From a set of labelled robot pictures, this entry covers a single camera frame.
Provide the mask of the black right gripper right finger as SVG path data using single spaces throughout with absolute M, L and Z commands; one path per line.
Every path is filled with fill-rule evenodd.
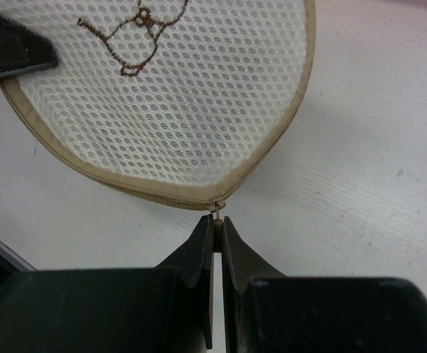
M 226 351 L 260 352 L 255 281 L 283 278 L 285 274 L 247 245 L 227 216 L 220 243 Z

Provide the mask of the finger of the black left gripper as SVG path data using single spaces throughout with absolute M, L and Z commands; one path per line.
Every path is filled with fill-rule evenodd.
M 52 43 L 0 15 L 0 79 L 58 66 Z

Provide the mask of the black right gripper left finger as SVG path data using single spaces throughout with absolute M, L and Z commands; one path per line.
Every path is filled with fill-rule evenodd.
M 158 267 L 176 271 L 167 349 L 213 347 L 214 217 L 200 218 L 188 239 Z

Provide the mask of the white mesh laundry bag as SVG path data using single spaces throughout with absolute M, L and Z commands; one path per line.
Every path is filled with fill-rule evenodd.
M 0 79 L 23 125 L 72 171 L 217 213 L 300 109 L 313 1 L 0 1 L 56 68 Z

